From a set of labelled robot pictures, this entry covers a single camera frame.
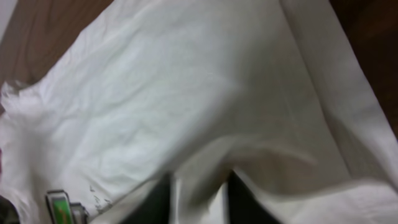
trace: green rectangle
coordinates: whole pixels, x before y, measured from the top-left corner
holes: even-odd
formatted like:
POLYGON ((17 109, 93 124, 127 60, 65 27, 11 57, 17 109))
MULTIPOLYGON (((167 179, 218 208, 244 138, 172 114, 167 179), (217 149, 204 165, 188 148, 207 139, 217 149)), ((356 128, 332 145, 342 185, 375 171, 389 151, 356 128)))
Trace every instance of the green rectangle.
POLYGON ((73 224, 69 202, 62 198, 52 201, 54 219, 56 224, 73 224))

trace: white fabric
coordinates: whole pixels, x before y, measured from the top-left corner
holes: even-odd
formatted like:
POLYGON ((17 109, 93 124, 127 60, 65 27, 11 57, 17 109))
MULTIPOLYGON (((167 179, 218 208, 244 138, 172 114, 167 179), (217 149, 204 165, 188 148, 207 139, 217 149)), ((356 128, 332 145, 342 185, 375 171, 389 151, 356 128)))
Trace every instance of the white fabric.
POLYGON ((117 223, 168 171, 174 223, 224 223, 230 169, 286 223, 398 218, 385 183, 311 195, 398 180, 394 135, 326 0, 116 0, 1 103, 0 194, 22 223, 49 223, 56 189, 117 223))

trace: wrinkled fabric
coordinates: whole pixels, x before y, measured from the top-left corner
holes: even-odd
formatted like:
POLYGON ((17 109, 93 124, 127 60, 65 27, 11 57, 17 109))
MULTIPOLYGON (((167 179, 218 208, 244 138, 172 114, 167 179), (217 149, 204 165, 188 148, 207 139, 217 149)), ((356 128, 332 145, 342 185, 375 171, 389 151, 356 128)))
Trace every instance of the wrinkled fabric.
POLYGON ((22 223, 50 223, 55 189, 117 223, 166 173, 172 223, 225 223, 232 169, 286 223, 398 214, 396 140, 327 1, 117 0, 1 103, 0 194, 22 223))

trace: printed graphic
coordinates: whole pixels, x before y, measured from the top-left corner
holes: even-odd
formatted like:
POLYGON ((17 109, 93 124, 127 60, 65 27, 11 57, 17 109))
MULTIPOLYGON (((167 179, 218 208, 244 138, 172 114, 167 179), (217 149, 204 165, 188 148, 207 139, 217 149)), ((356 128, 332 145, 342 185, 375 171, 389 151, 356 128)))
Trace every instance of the printed graphic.
POLYGON ((52 190, 45 196, 53 224, 87 224, 88 213, 80 203, 70 203, 63 190, 52 190))

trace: brown wooden surface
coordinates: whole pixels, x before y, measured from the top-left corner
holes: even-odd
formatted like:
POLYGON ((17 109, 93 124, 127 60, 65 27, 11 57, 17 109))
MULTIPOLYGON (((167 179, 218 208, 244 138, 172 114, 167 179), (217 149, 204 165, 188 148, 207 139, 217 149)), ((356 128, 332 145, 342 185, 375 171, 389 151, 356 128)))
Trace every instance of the brown wooden surface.
MULTIPOLYGON (((19 0, 0 45, 0 84, 40 80, 111 1, 19 0)), ((398 1, 330 2, 398 134, 398 1)))

